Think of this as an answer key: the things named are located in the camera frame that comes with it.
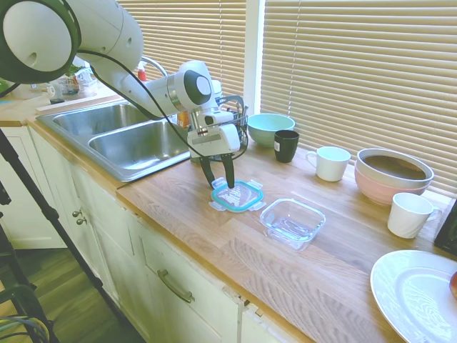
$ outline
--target wire basket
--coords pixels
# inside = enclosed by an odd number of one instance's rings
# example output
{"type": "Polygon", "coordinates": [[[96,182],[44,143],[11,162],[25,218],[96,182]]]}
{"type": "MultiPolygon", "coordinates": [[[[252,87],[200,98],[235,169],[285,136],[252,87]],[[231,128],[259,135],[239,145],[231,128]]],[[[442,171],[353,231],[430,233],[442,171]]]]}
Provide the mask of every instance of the wire basket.
{"type": "MultiPolygon", "coordinates": [[[[217,99],[217,103],[219,106],[224,106],[224,110],[233,113],[233,120],[226,121],[222,124],[214,124],[211,126],[219,126],[219,125],[227,125],[233,124],[235,125],[238,136],[240,139],[240,149],[233,153],[232,159],[237,159],[240,157],[246,149],[248,148],[248,116],[246,115],[246,111],[248,109],[247,106],[244,106],[243,98],[239,95],[229,95],[223,96],[217,99]]],[[[213,155],[210,156],[209,159],[211,161],[221,161],[221,155],[213,155]]]]}

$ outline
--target stainless steel sink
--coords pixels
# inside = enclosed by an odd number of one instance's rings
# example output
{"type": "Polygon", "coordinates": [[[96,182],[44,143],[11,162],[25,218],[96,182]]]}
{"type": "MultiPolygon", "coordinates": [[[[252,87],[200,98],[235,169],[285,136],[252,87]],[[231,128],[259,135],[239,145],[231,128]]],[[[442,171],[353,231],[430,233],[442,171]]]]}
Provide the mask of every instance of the stainless steel sink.
{"type": "MultiPolygon", "coordinates": [[[[177,128],[186,138],[187,130],[177,128]]],[[[166,121],[153,121],[134,129],[104,134],[92,139],[89,146],[117,167],[128,170],[141,170],[163,163],[172,165],[176,157],[188,151],[166,121]]]]}
{"type": "MultiPolygon", "coordinates": [[[[149,120],[126,101],[39,116],[37,120],[123,182],[190,157],[187,146],[165,119],[149,120]]],[[[186,139],[187,130],[175,127],[186,139]]]]}
{"type": "Polygon", "coordinates": [[[148,121],[136,107],[130,104],[117,104],[108,107],[94,107],[86,111],[75,111],[60,114],[54,118],[54,123],[71,134],[77,136],[103,134],[104,132],[120,129],[148,121]]]}

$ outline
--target window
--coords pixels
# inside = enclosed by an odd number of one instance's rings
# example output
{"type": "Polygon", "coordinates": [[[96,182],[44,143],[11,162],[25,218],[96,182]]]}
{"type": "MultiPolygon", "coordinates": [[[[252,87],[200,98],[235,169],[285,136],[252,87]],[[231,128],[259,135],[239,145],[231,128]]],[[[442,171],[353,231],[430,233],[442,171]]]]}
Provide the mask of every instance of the window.
{"type": "MultiPolygon", "coordinates": [[[[144,55],[174,73],[204,61],[225,94],[243,95],[246,0],[119,0],[139,22],[144,55]]],[[[150,79],[161,74],[146,67],[150,79]]]]}
{"type": "Polygon", "coordinates": [[[301,146],[416,156],[457,192],[457,2],[266,0],[261,110],[301,146]]]}

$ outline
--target container lid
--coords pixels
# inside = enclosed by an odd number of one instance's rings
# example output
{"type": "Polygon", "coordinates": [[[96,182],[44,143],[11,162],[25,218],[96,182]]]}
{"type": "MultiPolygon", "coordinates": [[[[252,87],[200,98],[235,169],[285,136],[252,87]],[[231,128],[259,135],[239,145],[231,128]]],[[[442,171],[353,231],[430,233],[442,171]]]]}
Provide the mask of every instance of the container lid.
{"type": "Polygon", "coordinates": [[[213,202],[209,204],[218,211],[244,212],[256,211],[265,206],[262,184],[251,180],[250,182],[235,181],[235,187],[230,189],[226,180],[221,177],[212,182],[214,190],[211,193],[213,202]]]}
{"type": "Polygon", "coordinates": [[[303,249],[326,222],[321,211],[295,199],[276,200],[264,209],[260,220],[268,237],[294,250],[303,249]]]}

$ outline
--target drawer handle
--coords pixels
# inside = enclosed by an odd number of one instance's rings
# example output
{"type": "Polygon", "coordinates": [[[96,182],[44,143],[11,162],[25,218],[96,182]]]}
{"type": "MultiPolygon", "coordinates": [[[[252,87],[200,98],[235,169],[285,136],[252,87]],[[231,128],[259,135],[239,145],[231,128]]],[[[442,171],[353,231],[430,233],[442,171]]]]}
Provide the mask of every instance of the drawer handle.
{"type": "Polygon", "coordinates": [[[192,297],[192,292],[188,291],[186,293],[180,292],[175,286],[173,286],[169,280],[166,279],[166,276],[169,274],[169,271],[164,269],[164,270],[158,270],[157,275],[159,276],[160,280],[165,284],[165,286],[168,287],[175,295],[177,295],[180,299],[183,299],[185,302],[190,304],[192,300],[195,300],[194,297],[192,297]]]}

